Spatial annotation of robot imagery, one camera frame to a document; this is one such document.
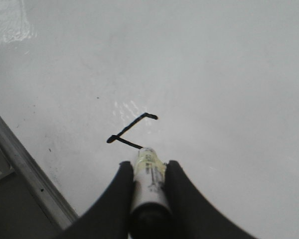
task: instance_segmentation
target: black ink mark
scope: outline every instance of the black ink mark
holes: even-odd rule
[[[149,114],[149,113],[144,113],[142,114],[141,116],[137,117],[132,123],[130,123],[128,126],[126,126],[121,132],[119,132],[117,135],[112,135],[111,137],[108,138],[108,140],[106,141],[106,143],[112,143],[114,142],[115,140],[118,140],[122,143],[125,143],[129,146],[132,146],[134,148],[138,148],[138,149],[141,149],[142,146],[139,146],[137,144],[134,144],[132,142],[129,142],[123,138],[121,138],[121,136],[126,132],[128,131],[130,128],[132,128],[135,124],[137,124],[137,122],[139,122],[141,119],[145,118],[145,117],[148,117],[148,118],[151,118],[151,119],[154,119],[154,120],[157,120],[158,117],[156,115],[152,115],[152,114]]]

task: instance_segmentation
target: white surface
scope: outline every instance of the white surface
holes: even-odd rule
[[[0,0],[0,115],[79,214],[143,112],[124,138],[248,232],[299,239],[299,1]]]

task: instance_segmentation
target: white marker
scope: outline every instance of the white marker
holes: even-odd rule
[[[170,237],[171,211],[163,186],[166,166],[152,148],[141,148],[134,166],[135,190],[131,207],[133,239]]]

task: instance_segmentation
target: metal edge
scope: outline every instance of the metal edge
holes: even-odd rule
[[[0,148],[59,231],[66,229],[79,218],[1,117]]]

